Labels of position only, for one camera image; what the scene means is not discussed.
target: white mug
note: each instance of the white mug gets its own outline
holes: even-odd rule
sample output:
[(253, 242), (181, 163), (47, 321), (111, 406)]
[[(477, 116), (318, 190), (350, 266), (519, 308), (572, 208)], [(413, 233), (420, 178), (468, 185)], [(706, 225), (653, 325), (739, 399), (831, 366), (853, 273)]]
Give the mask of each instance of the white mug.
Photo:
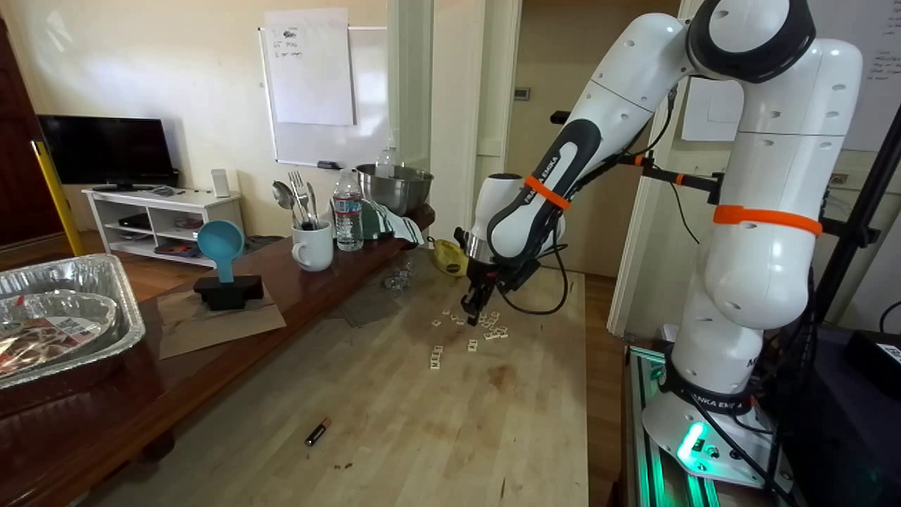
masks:
[(301, 270), (326, 270), (335, 259), (332, 229), (326, 222), (301, 222), (289, 256)]

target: orange ring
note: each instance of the orange ring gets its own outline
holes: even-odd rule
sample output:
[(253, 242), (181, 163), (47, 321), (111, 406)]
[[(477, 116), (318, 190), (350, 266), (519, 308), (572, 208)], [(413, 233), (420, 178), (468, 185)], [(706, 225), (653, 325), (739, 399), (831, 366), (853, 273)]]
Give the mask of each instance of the orange ring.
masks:
[(547, 202), (557, 205), (560, 212), (568, 208), (568, 199), (553, 190), (547, 190), (539, 178), (527, 174), (523, 185), (529, 185), (536, 194), (540, 194)]
[(822, 222), (802, 215), (775, 212), (775, 208), (716, 205), (713, 222), (716, 225), (768, 222), (768, 225), (799, 229), (815, 236), (822, 233)]

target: white cabinet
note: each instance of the white cabinet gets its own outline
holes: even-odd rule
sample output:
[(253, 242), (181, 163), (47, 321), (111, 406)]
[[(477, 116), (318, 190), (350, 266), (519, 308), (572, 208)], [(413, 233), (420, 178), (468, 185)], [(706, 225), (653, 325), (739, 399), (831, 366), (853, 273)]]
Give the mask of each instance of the white cabinet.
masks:
[(154, 194), (85, 190), (95, 232), (106, 252), (154, 256), (187, 266), (215, 266), (198, 249), (198, 229), (209, 219), (243, 225), (239, 194)]

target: white shelf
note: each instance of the white shelf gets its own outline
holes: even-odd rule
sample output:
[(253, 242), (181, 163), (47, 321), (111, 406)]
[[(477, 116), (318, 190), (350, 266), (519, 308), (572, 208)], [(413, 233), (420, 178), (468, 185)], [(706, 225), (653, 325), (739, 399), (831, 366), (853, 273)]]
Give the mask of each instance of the white shelf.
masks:
[[(94, 192), (85, 190), (94, 219), (106, 252), (122, 252), (132, 256), (152, 256), (184, 266), (215, 261), (206, 256), (178, 256), (160, 254), (166, 245), (198, 249), (198, 232), (204, 222), (228, 219), (243, 229), (239, 194), (215, 198), (215, 194), (152, 194), (152, 192)], [(130, 229), (122, 219), (146, 218), (150, 229)]]

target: doorway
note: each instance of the doorway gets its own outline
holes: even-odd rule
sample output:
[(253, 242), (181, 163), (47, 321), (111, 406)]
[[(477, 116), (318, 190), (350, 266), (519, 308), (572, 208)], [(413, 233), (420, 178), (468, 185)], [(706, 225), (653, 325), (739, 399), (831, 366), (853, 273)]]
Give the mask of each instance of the doorway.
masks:
[(0, 18), (0, 245), (63, 232), (30, 156), (35, 139), (39, 126)]
[[(519, 99), (511, 111), (511, 173), (536, 170), (557, 123), (556, 111), (572, 111), (592, 71), (640, 15), (678, 12), (678, 0), (523, 0), (516, 88)], [(574, 194), (565, 212), (568, 270), (618, 276), (622, 242), (640, 190), (637, 170), (613, 170)]]

